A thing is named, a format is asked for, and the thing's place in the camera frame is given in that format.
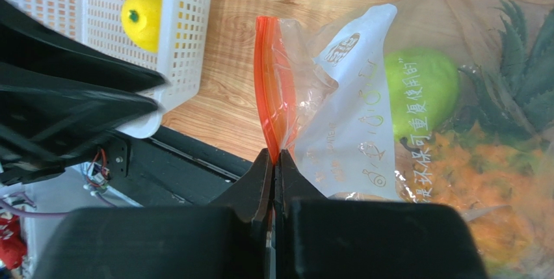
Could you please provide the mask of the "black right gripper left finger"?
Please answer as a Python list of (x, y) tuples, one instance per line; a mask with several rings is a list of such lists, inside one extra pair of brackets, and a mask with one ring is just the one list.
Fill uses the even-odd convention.
[(35, 278), (270, 278), (272, 161), (205, 206), (83, 207), (58, 225)]

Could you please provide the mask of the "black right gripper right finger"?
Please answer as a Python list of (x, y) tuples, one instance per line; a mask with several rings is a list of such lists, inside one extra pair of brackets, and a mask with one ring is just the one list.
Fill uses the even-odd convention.
[(274, 166), (277, 278), (486, 278), (451, 207), (331, 200), (287, 151)]

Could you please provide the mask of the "green fake apple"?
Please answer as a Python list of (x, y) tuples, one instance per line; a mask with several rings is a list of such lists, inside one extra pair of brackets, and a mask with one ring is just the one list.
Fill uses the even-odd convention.
[(445, 53), (413, 47), (384, 57), (394, 139), (422, 139), (453, 113), (459, 73)]

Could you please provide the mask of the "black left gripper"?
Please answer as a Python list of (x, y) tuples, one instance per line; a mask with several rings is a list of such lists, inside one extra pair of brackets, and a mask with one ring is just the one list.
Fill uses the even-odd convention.
[(61, 175), (62, 158), (158, 109), (132, 92), (166, 85), (160, 73), (76, 42), (6, 0), (1, 62), (1, 184), (7, 186)]

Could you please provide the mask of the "yellow fake orange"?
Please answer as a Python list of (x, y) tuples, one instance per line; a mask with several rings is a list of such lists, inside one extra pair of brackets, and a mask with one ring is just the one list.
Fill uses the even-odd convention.
[(125, 0), (120, 17), (124, 32), (139, 48), (157, 53), (163, 0)]

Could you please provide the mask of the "clear zip top bag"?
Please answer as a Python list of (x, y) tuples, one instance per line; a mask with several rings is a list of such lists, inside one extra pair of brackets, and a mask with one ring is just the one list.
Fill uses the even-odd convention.
[(290, 152), (327, 197), (411, 202), (398, 190), (384, 57), (419, 36), (410, 16), (421, 20), (437, 1), (373, 5), (316, 33), (297, 20), (258, 17), (254, 86), (270, 156)]

